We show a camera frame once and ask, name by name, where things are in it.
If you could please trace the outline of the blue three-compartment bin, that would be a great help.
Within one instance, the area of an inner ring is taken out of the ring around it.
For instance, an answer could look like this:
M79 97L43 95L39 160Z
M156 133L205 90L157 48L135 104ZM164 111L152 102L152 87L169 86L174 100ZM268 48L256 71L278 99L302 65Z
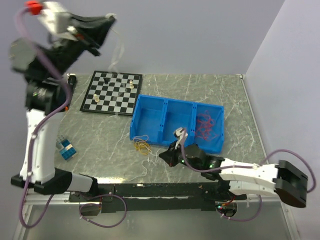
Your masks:
M221 105L141 94L129 138L167 147L176 140L175 130L185 128L186 146L197 144L206 153L219 154L225 140L224 111Z

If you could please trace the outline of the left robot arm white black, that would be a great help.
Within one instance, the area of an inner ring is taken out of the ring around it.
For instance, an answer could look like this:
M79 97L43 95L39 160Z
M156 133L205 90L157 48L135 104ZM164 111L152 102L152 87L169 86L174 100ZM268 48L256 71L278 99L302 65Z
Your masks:
M96 178L62 170L54 166L55 144L61 120L70 105L73 92L64 73L85 51L99 56L116 17L83 17L69 13L61 37L50 48L35 43L26 29L20 11L15 24L21 37L10 47L12 70L25 78L27 144L22 168L10 182L13 186L34 189L42 195L80 192L87 201L99 195Z

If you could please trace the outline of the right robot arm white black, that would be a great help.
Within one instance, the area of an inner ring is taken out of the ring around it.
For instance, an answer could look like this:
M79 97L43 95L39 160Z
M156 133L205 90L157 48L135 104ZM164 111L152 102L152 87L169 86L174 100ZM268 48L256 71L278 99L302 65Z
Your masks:
M183 164L202 177L217 181L218 194L223 199L240 195L278 196L295 208L305 208L308 177L286 160L278 163L245 163L210 155L197 144L181 148L173 142L159 157L170 167Z

